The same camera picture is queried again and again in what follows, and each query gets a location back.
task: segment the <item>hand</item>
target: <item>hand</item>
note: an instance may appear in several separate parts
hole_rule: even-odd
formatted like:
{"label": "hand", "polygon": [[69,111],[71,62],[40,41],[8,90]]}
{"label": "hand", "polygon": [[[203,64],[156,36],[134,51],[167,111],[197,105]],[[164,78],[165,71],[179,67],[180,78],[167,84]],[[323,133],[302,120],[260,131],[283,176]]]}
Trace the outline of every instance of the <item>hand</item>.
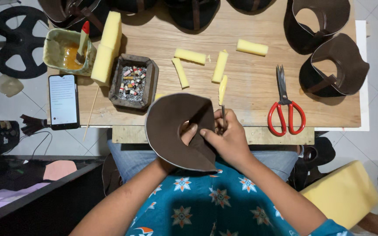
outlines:
{"label": "hand", "polygon": [[[192,138],[195,136],[197,129],[198,129],[197,124],[192,123],[191,125],[189,125],[189,122],[183,123],[181,131],[180,131],[180,136],[183,143],[186,144],[186,146],[188,146],[189,143],[192,141]],[[157,158],[157,159],[159,159],[161,166],[167,172],[171,172],[172,170],[176,169],[176,166],[166,162],[162,158]]]}
{"label": "hand", "polygon": [[[221,157],[228,163],[239,169],[247,159],[254,158],[249,150],[246,135],[242,124],[239,123],[233,110],[226,109],[227,130],[223,136],[219,136],[214,131],[201,129],[200,134],[207,140]],[[221,109],[214,112],[215,131],[219,132],[223,128],[223,115]]]}

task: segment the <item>wooden stick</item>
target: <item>wooden stick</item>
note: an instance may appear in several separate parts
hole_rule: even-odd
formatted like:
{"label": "wooden stick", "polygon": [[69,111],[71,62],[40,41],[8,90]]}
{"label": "wooden stick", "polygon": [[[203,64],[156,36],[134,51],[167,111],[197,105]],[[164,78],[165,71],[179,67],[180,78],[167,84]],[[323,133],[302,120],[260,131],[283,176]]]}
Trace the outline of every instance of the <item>wooden stick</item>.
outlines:
{"label": "wooden stick", "polygon": [[91,113],[93,113],[93,108],[94,108],[94,104],[96,103],[96,98],[97,98],[97,93],[99,93],[99,88],[100,88],[100,87],[97,86],[96,96],[94,96],[93,105],[91,106],[90,115],[88,116],[88,122],[87,122],[87,127],[85,128],[85,133],[84,133],[84,137],[83,137],[83,142],[84,142],[84,140],[85,140],[85,135],[87,134],[88,126],[90,125]]}

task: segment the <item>black wheel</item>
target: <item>black wheel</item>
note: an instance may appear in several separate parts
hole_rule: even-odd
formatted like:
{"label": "black wheel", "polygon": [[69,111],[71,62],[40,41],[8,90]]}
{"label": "black wheel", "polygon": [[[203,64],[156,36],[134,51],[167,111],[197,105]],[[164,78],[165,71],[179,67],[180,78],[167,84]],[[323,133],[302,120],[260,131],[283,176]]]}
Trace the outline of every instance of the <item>black wheel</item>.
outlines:
{"label": "black wheel", "polygon": [[[19,27],[10,29],[6,22],[17,16],[26,16]],[[33,50],[37,47],[43,47],[45,37],[36,37],[33,35],[34,25],[38,20],[43,21],[46,25],[47,17],[39,9],[27,6],[11,7],[0,12],[0,28],[7,32],[6,42],[0,50],[0,72],[14,78],[35,78],[47,71],[45,63],[37,65],[33,58]],[[5,63],[13,55],[20,55],[26,66],[24,71],[8,67]]]}

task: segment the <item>person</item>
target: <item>person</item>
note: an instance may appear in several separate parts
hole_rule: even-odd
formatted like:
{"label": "person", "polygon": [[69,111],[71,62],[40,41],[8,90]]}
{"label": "person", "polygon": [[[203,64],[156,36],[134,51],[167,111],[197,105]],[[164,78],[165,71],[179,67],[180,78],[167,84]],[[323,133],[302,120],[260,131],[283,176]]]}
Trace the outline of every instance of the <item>person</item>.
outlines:
{"label": "person", "polygon": [[[285,183],[297,146],[251,151],[233,110],[225,113],[222,136],[221,110],[214,113],[215,132],[200,130],[220,155],[217,174],[177,169],[153,150],[127,150],[109,141],[125,184],[71,235],[352,235]],[[188,145],[197,125],[185,126],[181,139]]]}

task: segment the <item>smartphone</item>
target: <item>smartphone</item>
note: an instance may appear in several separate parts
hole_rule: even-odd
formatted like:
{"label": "smartphone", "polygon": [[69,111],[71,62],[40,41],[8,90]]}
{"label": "smartphone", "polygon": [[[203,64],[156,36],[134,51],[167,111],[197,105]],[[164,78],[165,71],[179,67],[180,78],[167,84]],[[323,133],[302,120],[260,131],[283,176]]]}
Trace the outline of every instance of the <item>smartphone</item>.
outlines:
{"label": "smartphone", "polygon": [[79,127],[76,75],[49,76],[50,120],[52,130]]}

